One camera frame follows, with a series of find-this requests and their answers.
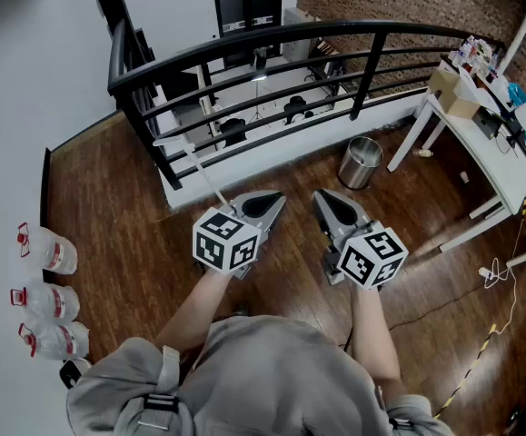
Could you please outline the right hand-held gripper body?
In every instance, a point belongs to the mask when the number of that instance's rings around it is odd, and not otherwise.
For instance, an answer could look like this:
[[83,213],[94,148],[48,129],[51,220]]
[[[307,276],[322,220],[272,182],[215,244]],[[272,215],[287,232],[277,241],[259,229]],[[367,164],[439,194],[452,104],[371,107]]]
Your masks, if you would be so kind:
[[313,210],[330,244],[322,267],[329,284],[380,289],[402,267],[408,250],[390,227],[373,220],[353,199],[333,190],[313,192]]

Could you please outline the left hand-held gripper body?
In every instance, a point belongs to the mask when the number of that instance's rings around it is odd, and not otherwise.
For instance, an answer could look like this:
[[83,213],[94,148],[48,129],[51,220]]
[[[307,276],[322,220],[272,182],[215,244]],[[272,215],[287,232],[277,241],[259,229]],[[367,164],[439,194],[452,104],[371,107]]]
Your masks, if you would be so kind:
[[275,226],[286,197],[274,190],[242,193],[208,209],[193,226],[193,257],[203,266],[242,279]]

